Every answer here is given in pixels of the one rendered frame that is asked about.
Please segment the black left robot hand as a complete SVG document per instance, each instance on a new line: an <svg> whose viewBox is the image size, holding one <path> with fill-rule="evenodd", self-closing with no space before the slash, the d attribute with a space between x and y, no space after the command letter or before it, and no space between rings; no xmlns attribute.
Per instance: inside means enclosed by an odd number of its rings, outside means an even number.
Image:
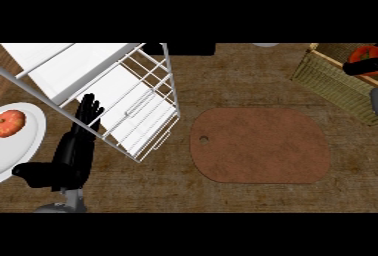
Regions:
<svg viewBox="0 0 378 256"><path fill-rule="evenodd" d="M50 187L51 191L82 187L91 170L95 136L76 124L63 134L50 162L17 164L11 174L30 188Z"/></svg>

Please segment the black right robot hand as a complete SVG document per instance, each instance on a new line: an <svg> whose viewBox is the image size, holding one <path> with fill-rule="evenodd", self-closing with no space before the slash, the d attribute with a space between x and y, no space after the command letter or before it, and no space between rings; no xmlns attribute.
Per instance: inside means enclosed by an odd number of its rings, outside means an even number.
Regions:
<svg viewBox="0 0 378 256"><path fill-rule="evenodd" d="M342 70L349 76L374 76L378 75L378 58L369 58L352 63L345 63L342 65Z"/></svg>

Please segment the red tomato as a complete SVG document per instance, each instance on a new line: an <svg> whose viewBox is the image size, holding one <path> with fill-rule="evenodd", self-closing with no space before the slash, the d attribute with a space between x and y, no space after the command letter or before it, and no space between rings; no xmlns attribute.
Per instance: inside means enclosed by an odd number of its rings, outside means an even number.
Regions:
<svg viewBox="0 0 378 256"><path fill-rule="evenodd" d="M378 46L361 46L351 52L348 62L354 63L370 58L378 58Z"/></svg>

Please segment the wicker basket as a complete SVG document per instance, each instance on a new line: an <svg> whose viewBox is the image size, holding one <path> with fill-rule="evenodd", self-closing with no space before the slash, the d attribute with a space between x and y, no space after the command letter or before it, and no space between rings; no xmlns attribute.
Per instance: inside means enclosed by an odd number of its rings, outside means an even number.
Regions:
<svg viewBox="0 0 378 256"><path fill-rule="evenodd" d="M290 80L309 89L369 126L378 125L370 90L378 75L348 76L342 71L352 51L371 43L311 43Z"/></svg>

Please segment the brown wooden cutting board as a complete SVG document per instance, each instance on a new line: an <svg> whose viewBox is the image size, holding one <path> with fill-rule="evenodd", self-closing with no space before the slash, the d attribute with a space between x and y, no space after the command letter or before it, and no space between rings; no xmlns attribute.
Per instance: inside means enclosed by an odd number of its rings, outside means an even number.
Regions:
<svg viewBox="0 0 378 256"><path fill-rule="evenodd" d="M212 108L190 128L190 155L219 183L309 184L330 167L317 123L287 108Z"/></svg>

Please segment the white plate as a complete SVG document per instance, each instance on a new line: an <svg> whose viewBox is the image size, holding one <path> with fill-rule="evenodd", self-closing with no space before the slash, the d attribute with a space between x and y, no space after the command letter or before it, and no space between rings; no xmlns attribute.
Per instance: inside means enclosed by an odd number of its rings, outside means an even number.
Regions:
<svg viewBox="0 0 378 256"><path fill-rule="evenodd" d="M17 110L24 114L24 126L7 138L0 137L0 183L11 177L11 169L30 160L45 133L45 116L30 103L19 102L2 105L0 113Z"/></svg>

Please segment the red orange apple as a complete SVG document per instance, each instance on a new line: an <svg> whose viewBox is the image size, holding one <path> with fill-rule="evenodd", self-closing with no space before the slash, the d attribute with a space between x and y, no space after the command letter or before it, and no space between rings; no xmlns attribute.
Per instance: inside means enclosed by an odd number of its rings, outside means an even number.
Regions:
<svg viewBox="0 0 378 256"><path fill-rule="evenodd" d="M26 116L19 110L7 110L0 114L0 138L13 136L24 126Z"/></svg>

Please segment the dark appliance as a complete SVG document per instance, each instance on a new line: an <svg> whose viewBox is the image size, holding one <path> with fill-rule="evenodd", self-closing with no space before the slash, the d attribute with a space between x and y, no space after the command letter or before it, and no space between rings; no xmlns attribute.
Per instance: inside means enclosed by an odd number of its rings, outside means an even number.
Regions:
<svg viewBox="0 0 378 256"><path fill-rule="evenodd" d="M168 54L175 56L212 56L215 53L213 43L168 43ZM143 51L148 55L162 55L163 49L159 43L146 43Z"/></svg>

